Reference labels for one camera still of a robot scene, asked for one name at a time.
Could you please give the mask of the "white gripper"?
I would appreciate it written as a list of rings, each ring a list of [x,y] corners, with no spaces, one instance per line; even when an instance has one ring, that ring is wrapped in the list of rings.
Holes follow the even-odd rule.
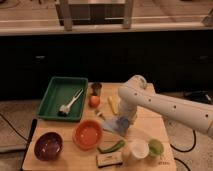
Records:
[[[136,120],[137,106],[121,100],[118,104],[119,115],[128,119],[127,130],[134,125]]]

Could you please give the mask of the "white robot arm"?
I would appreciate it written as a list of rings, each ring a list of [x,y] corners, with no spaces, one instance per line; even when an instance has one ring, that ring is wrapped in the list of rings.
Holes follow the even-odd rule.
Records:
[[[134,122],[137,107],[145,107],[213,139],[213,105],[174,98],[147,90],[146,79],[134,75],[118,88],[119,113]]]

